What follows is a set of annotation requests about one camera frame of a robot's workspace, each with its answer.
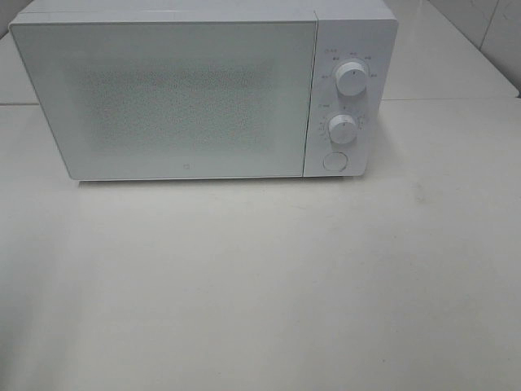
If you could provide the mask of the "round white door button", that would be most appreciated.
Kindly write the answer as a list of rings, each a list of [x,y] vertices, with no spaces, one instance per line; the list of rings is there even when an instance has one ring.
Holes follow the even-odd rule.
[[[348,166],[348,157],[342,152],[329,153],[323,159],[323,167],[328,171],[342,172]]]

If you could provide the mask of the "white dial knob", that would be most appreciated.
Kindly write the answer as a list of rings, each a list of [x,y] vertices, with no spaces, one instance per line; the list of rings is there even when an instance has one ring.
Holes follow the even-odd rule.
[[[366,90],[369,69],[360,59],[349,59],[339,64],[333,72],[337,91],[347,97],[356,96]]]
[[[357,137],[358,124],[353,116],[338,114],[329,120],[327,131],[333,143],[349,144]]]

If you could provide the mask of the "white microwave oven body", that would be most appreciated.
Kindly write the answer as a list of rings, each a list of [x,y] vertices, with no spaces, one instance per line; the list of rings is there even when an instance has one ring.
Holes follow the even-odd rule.
[[[10,23],[36,24],[254,24],[313,22],[316,25],[304,164],[294,178],[360,176],[367,166],[370,136],[377,125],[398,22],[381,1],[34,1]],[[360,59],[369,69],[366,90],[343,96],[335,86],[335,68]],[[349,144],[333,143],[329,120],[349,114],[358,124]],[[348,157],[342,172],[324,169],[332,152]],[[173,178],[216,179],[216,178]]]

